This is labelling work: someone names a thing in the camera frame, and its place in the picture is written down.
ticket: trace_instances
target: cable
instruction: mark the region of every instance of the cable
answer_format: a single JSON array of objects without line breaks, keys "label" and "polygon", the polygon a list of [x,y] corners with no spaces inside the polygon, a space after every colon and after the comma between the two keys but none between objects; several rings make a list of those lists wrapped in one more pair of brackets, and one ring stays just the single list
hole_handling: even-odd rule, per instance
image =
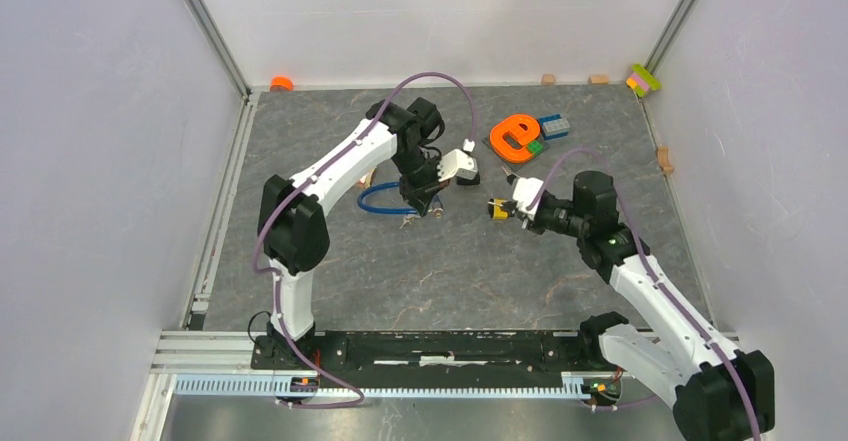
[{"label": "cable", "polygon": [[621,376],[623,376],[623,375],[624,375],[624,370],[621,369],[621,366],[618,366],[615,369],[615,375],[612,377],[612,381],[610,381],[610,384],[615,384],[615,383],[621,381]]},{"label": "cable", "polygon": [[437,156],[440,158],[442,157],[442,150],[435,146],[421,146],[421,150],[424,151],[427,159],[430,159],[433,156],[430,153],[436,153]]},{"label": "cable", "polygon": [[[425,78],[425,77],[436,77],[436,78],[445,79],[447,81],[450,81],[454,85],[456,85],[456,87],[458,87],[460,90],[462,90],[462,94],[465,95],[465,99],[468,100],[468,104],[469,104],[470,109],[471,109],[471,133],[468,137],[468,140],[471,141],[471,140],[474,140],[477,137],[477,109],[474,106],[474,102],[471,100],[471,92],[469,92],[468,88],[463,86],[462,83],[457,81],[452,76],[449,76],[449,75],[443,74],[443,73],[437,73],[435,71],[427,71],[427,72],[424,72],[424,73],[418,73],[418,74],[412,75],[412,76],[404,79],[403,81],[400,82],[400,84],[398,84],[395,87],[394,90],[392,90],[392,92],[389,94],[389,96],[386,97],[386,99],[383,101],[383,104],[380,106],[380,109],[377,110],[377,113],[375,114],[374,118],[371,120],[371,123],[369,123],[368,126],[365,127],[365,129],[362,131],[362,133],[359,136],[357,136],[356,139],[351,141],[350,144],[348,144],[347,146],[345,146],[344,148],[339,150],[338,153],[336,153],[334,156],[332,156],[330,159],[328,159],[326,163],[321,165],[312,174],[312,176],[307,178],[303,183],[300,184],[300,186],[295,187],[294,190],[291,193],[289,193],[289,195],[286,196],[285,199],[283,199],[283,201],[277,206],[277,208],[274,209],[274,211],[271,213],[271,215],[268,216],[268,219],[265,221],[265,224],[262,226],[262,229],[259,231],[259,235],[256,237],[256,244],[253,247],[253,258],[252,258],[252,262],[251,262],[251,267],[253,268],[254,273],[256,273],[257,275],[258,274],[264,274],[264,273],[274,273],[278,277],[282,278],[283,273],[280,272],[279,269],[274,268],[273,266],[268,266],[267,268],[260,268],[259,267],[259,256],[262,253],[262,247],[265,244],[265,238],[268,236],[268,232],[271,231],[271,227],[277,221],[277,218],[280,216],[280,213],[282,213],[283,210],[285,210],[286,207],[288,207],[289,203],[291,203],[292,200],[294,200],[295,197],[297,197],[300,193],[302,193],[303,190],[305,190],[310,185],[312,185],[314,182],[316,182],[318,180],[318,178],[324,173],[324,171],[326,171],[327,169],[330,168],[330,166],[332,166],[337,161],[342,159],[348,152],[350,152],[350,150],[352,150],[354,147],[357,146],[357,143],[361,142],[362,139],[364,139],[365,136],[367,136],[368,133],[371,132],[371,130],[374,128],[374,126],[376,126],[377,123],[380,122],[380,118],[383,117],[383,113],[386,112],[386,108],[388,108],[389,103],[395,98],[395,96],[398,95],[398,93],[400,92],[401,89],[403,89],[404,86],[415,81],[416,79]],[[281,283],[280,279],[275,279],[274,283],[273,283],[273,285],[274,285],[274,309],[276,310],[277,315],[279,317],[282,317],[282,310],[280,309],[280,306],[279,306],[280,297],[279,297],[278,290],[277,290],[277,287],[280,285],[280,283]],[[319,375],[325,376],[325,377],[327,377],[327,379],[330,379],[331,381],[335,382],[336,384],[343,386],[347,389],[350,389],[351,391],[355,392],[357,394],[357,396],[359,396],[359,399],[357,399],[355,401],[345,401],[345,402],[331,403],[331,404],[320,404],[320,405],[314,405],[314,406],[299,405],[298,406],[299,408],[302,408],[302,409],[346,408],[346,407],[350,407],[350,406],[355,406],[355,405],[357,405],[357,404],[359,404],[359,403],[361,403],[362,401],[365,400],[365,395],[362,393],[362,391],[360,391],[359,389],[355,388],[354,386],[342,381],[341,379],[336,378],[335,376],[331,375],[327,371],[324,371],[323,369],[319,368],[318,366],[313,364],[311,361],[309,361],[309,359],[307,359],[306,356],[304,356],[303,353],[300,352],[300,350],[297,348],[297,345],[295,344],[294,340],[291,338],[291,335],[289,335],[289,332],[286,329],[285,321],[280,319],[279,324],[280,324],[280,328],[283,331],[283,337],[286,338],[286,343],[288,343],[289,347],[292,349],[292,351],[294,351],[295,355],[297,355],[297,357],[300,358],[301,361],[303,361],[307,366],[310,366],[312,369],[314,369],[315,372],[317,372]]]},{"label": "cable", "polygon": [[[607,172],[612,172],[612,170],[609,169],[609,165],[606,163],[606,160],[597,151],[583,147],[574,148],[571,151],[568,151],[567,153],[560,156],[557,162],[554,163],[553,168],[551,168],[551,171],[548,173],[548,176],[542,182],[542,187],[539,188],[539,192],[536,193],[536,197],[533,199],[533,202],[530,203],[528,209],[533,209],[533,207],[538,204],[539,199],[541,199],[542,197],[542,193],[545,192],[545,188],[548,186],[548,184],[550,184],[556,171],[559,169],[562,163],[565,162],[565,160],[574,156],[575,154],[588,154],[589,156],[594,158],[598,164],[603,166],[604,169],[607,170]],[[616,196],[618,196],[618,204],[619,206],[621,206],[621,212],[622,214],[624,214],[624,219],[627,221],[627,224],[630,227],[630,232],[633,234],[633,241],[636,244],[636,252],[639,253],[639,260],[642,262],[642,266],[645,267],[645,271],[647,271],[648,276],[654,282],[655,287],[657,287],[660,292],[665,295],[669,302],[674,305],[677,311],[680,312],[680,314],[686,319],[687,322],[689,322],[692,328],[695,329],[695,331],[698,332],[701,338],[703,338],[704,341],[709,344],[710,348],[715,351],[716,356],[719,358],[719,360],[721,360],[721,363],[724,365],[725,369],[727,369],[727,372],[728,374],[730,374],[730,377],[733,380],[733,384],[736,387],[736,390],[739,392],[739,397],[742,399],[742,405],[745,407],[745,414],[748,417],[748,424],[750,424],[751,426],[751,434],[754,438],[754,441],[761,441],[760,425],[759,422],[757,422],[757,415],[754,412],[754,405],[751,402],[751,397],[748,395],[748,390],[745,389],[745,384],[742,383],[742,379],[739,377],[739,373],[736,371],[736,368],[733,367],[733,364],[730,362],[727,355],[724,353],[718,343],[713,341],[710,333],[703,326],[701,326],[701,323],[699,323],[698,320],[695,319],[695,316],[691,312],[689,312],[689,310],[686,309],[685,306],[683,306],[683,303],[681,303],[680,300],[677,299],[677,297],[671,292],[671,290],[668,289],[668,286],[666,286],[665,283],[660,283],[659,276],[657,276],[657,273],[654,271],[654,268],[651,267],[651,264],[648,262],[648,257],[645,255],[645,250],[642,248],[642,242],[640,241],[641,237],[639,236],[639,231],[636,227],[636,224],[633,222],[633,219],[630,216],[630,210],[627,207],[627,203],[621,196],[621,193],[618,192],[618,188],[614,183],[613,189],[615,190]],[[625,406],[633,407],[638,406],[640,404],[641,402],[637,401],[636,403],[629,403]]]},{"label": "cable", "polygon": [[400,183],[398,183],[397,181],[371,186],[365,191],[359,193],[359,197],[356,198],[356,204],[364,211],[374,214],[418,214],[418,211],[412,208],[381,208],[377,206],[371,206],[370,204],[365,203],[365,198],[367,196],[376,193],[377,191],[397,188],[398,186],[400,186]]},{"label": "cable", "polygon": [[[280,306],[280,293],[279,293],[279,287],[280,287],[281,284],[282,283],[279,282],[279,281],[276,281],[276,280],[274,281],[274,310],[277,313],[283,312],[282,309],[281,309],[281,306]],[[290,408],[295,408],[295,409],[351,408],[351,407],[356,406],[357,404],[360,404],[363,401],[365,401],[365,393],[363,393],[361,389],[357,388],[356,386],[353,386],[352,384],[348,383],[347,381],[343,381],[342,379],[333,376],[332,374],[330,374],[327,371],[323,370],[322,368],[318,367],[317,364],[310,361],[309,358],[307,358],[306,355],[304,355],[303,352],[297,347],[297,344],[295,344],[294,339],[292,339],[292,337],[291,337],[291,334],[289,334],[289,330],[286,329],[286,323],[283,320],[282,314],[278,314],[278,320],[280,322],[280,328],[283,330],[283,337],[286,338],[286,344],[289,345],[289,348],[291,348],[292,352],[295,354],[295,356],[298,357],[298,359],[301,360],[301,362],[303,362],[303,364],[310,367],[313,371],[318,373],[318,375],[324,376],[325,378],[327,378],[330,381],[338,384],[339,386],[353,391],[358,396],[357,399],[354,399],[352,401],[340,401],[338,403],[325,403],[325,404],[292,404],[292,403],[289,403],[288,406]]]},{"label": "cable", "polygon": [[422,146],[426,146],[428,144],[434,143],[437,139],[441,138],[442,135],[445,133],[445,120],[444,119],[439,119],[439,124],[436,125],[436,126],[439,128],[439,131],[437,131],[436,135],[433,136],[432,138],[422,139],[421,140]]},{"label": "cable", "polygon": [[616,405],[613,405],[613,406],[598,406],[598,405],[590,406],[586,403],[580,403],[580,405],[585,406],[587,408],[591,408],[593,413],[595,411],[612,412],[612,411],[619,411],[619,410],[622,410],[622,409],[638,408],[639,406],[644,406],[646,404],[652,403],[652,402],[656,401],[657,399],[659,399],[659,396],[657,396],[656,394],[652,394],[651,396],[648,396],[647,398],[640,399],[639,401],[633,401],[633,402],[624,403],[624,404],[619,403],[619,404],[616,404]]},{"label": "cable", "polygon": [[598,394],[600,394],[604,398],[612,401],[613,403],[618,404],[618,402],[621,401],[621,398],[624,397],[624,383],[621,383],[621,384],[618,385],[618,396],[610,396],[609,394],[606,393],[606,390],[598,391]]},{"label": "cable", "polygon": [[257,316],[259,316],[260,314],[263,314],[263,313],[268,315],[269,320],[271,319],[271,312],[270,311],[259,311],[258,313],[251,316],[250,321],[247,322],[247,337],[250,338],[251,341],[253,341],[253,344],[256,344],[256,339],[254,339],[253,335],[250,334],[250,327],[253,326],[253,320],[255,320]]}]

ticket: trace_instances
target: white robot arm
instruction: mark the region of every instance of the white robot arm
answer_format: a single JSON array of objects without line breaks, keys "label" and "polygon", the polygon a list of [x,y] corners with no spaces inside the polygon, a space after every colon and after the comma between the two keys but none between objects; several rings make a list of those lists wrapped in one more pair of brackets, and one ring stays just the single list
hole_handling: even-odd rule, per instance
[{"label": "white robot arm", "polygon": [[571,200],[543,191],[536,178],[507,172],[507,181],[514,186],[512,199],[497,208],[522,220],[529,231],[577,238],[586,265],[624,296],[658,336],[659,342],[652,343],[615,312],[592,317],[580,326],[590,358],[621,367],[659,396],[686,439],[750,436],[729,366],[741,378],[761,431],[774,426],[771,363],[759,351],[744,353],[677,290],[648,246],[619,222],[611,176],[579,173]]},{"label": "white robot arm", "polygon": [[[369,111],[373,117],[374,108]],[[314,326],[312,316],[312,278],[315,266],[329,248],[324,216],[341,196],[371,168],[391,159],[401,172],[401,196],[422,216],[433,196],[452,179],[458,184],[479,183],[477,163],[471,157],[474,143],[466,140],[463,149],[444,156],[425,156],[421,147],[442,123],[435,105],[419,98],[408,109],[390,104],[381,122],[367,131],[371,119],[363,119],[356,129],[321,160],[293,175],[289,180],[274,176],[265,184],[260,229],[281,197],[307,180],[311,183],[281,215],[266,238],[274,274],[275,303],[271,316],[274,329],[282,333],[281,323],[294,340]],[[315,173],[347,146],[336,162]]]}]

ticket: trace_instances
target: orange cap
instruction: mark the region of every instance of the orange cap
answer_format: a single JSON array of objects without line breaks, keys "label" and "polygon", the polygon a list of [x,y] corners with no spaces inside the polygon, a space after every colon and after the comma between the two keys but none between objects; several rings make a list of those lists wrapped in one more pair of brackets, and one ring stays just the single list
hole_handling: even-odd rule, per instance
[{"label": "orange cap", "polygon": [[277,76],[271,80],[271,91],[291,91],[294,84],[285,76]]}]

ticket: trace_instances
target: gray marble surface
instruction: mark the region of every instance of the gray marble surface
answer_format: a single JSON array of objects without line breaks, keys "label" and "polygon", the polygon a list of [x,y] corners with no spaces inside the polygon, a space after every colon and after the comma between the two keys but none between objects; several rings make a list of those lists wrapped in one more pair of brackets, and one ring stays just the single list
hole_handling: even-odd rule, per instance
[{"label": "gray marble surface", "polygon": [[[270,277],[250,269],[262,185],[317,161],[344,139],[365,111],[389,90],[263,93],[259,98],[229,228],[220,253],[204,329],[241,331],[255,312],[271,306]],[[472,88],[479,110],[477,140],[505,117],[561,113],[571,134],[550,141],[547,152],[521,168],[544,177],[561,153],[597,149],[609,159],[636,224],[665,272],[707,315],[668,186],[654,155],[641,105],[625,86]],[[462,93],[451,88],[407,89],[396,103],[422,96],[435,103],[447,131],[435,145],[447,152],[468,136],[470,116]],[[574,240],[537,236],[516,220],[492,221],[489,198],[508,198],[498,158],[482,143],[475,150],[482,184],[452,185],[440,194],[445,212],[400,229],[402,216],[379,216],[356,206],[351,188],[328,216],[331,247],[318,267],[313,291],[322,329],[576,329],[590,315],[616,310],[647,327],[636,311],[580,260]],[[574,175],[598,169],[585,157],[566,163],[550,188],[571,197]],[[391,162],[376,181],[395,181]],[[370,198],[402,206],[394,192]]]}]

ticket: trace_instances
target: pink block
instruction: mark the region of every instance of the pink block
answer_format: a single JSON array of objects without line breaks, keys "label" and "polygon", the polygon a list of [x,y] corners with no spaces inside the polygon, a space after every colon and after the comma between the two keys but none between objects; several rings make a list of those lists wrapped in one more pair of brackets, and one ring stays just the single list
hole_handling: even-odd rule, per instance
[{"label": "pink block", "polygon": [[638,84],[640,88],[644,89],[646,93],[651,90],[651,85],[642,79],[642,76],[639,76],[637,73],[632,73],[630,75],[630,79],[636,81],[636,84]]}]

